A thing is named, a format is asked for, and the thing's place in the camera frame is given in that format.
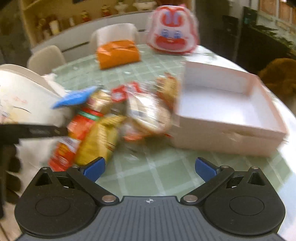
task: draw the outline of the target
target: clutter of snacks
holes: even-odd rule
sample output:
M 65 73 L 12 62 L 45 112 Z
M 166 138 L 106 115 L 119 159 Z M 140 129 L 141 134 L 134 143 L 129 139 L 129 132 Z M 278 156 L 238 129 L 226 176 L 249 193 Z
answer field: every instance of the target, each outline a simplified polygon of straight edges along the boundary
M 54 108 L 81 108 L 68 125 L 68 136 L 59 140 L 50 167 L 64 171 L 98 157 L 107 163 L 120 139 L 136 145 L 146 137 L 164 135 L 171 126 L 178 94 L 178 80 L 169 73 L 165 75 L 154 85 L 133 81 L 111 91 L 92 86 L 60 99 Z

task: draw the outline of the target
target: red package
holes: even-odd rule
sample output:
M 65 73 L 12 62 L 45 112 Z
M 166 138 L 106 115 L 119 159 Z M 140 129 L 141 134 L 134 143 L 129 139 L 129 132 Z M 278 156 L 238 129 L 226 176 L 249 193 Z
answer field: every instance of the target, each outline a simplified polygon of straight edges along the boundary
M 75 154 L 93 124 L 102 117 L 98 111 L 82 108 L 68 125 L 69 135 L 61 138 L 49 160 L 54 171 L 65 171 L 73 165 Z
M 128 99 L 127 90 L 136 93 L 143 93 L 140 85 L 136 81 L 132 81 L 125 85 L 120 85 L 117 88 L 111 90 L 112 101 L 114 103 L 123 102 Z

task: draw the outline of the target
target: white bag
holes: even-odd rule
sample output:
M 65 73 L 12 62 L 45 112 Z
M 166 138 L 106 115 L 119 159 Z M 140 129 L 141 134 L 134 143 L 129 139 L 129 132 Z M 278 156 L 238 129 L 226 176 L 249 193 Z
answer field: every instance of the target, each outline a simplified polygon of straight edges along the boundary
M 30 123 L 64 126 L 72 117 L 68 108 L 52 110 L 60 97 L 32 80 L 0 70 L 0 124 Z M 57 138 L 22 139 L 18 156 L 22 162 L 20 177 L 25 188 L 38 169 L 47 165 Z
M 191 53 L 200 43 L 198 21 L 182 6 L 160 6 L 147 24 L 147 44 L 166 53 Z

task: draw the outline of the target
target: metal screw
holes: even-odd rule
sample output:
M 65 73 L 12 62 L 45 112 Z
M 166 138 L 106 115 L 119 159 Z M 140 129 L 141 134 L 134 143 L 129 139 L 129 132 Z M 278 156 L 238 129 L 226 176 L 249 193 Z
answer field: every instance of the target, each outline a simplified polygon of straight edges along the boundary
M 195 195 L 186 195 L 183 199 L 185 202 L 196 202 L 198 198 Z
M 104 202 L 114 202 L 116 200 L 116 197 L 114 195 L 105 195 L 102 197 L 102 200 Z

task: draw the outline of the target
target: yellow package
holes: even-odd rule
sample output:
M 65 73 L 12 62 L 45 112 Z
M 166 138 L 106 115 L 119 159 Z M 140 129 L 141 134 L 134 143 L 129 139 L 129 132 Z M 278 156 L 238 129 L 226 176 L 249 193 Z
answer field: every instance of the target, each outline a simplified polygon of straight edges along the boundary
M 157 95 L 172 110 L 179 91 L 179 82 L 176 77 L 165 73 L 166 77 L 157 78 Z
M 75 163 L 86 165 L 100 156 L 107 162 L 118 141 L 117 128 L 124 120 L 124 116 L 109 115 L 95 123 L 81 143 Z

